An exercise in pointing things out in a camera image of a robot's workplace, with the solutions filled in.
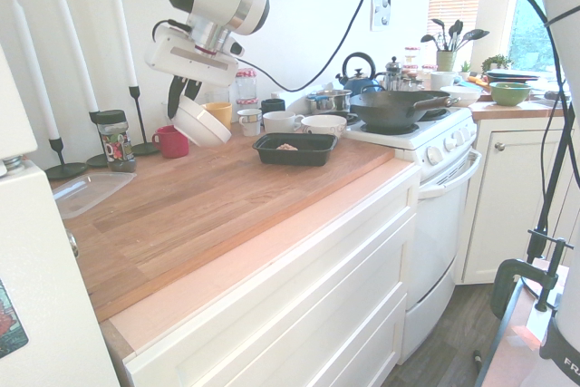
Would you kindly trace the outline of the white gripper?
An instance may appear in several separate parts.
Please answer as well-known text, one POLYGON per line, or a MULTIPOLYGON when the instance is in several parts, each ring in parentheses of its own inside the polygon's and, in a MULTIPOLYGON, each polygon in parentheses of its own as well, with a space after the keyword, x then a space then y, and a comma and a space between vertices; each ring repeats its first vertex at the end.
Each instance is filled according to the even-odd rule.
POLYGON ((195 101, 202 83, 228 87, 237 74, 237 61, 226 54, 208 55, 196 48, 183 32, 161 25, 156 31, 156 41, 145 52, 146 64, 152 69, 174 75, 169 86, 167 114, 173 119, 184 95, 195 101))

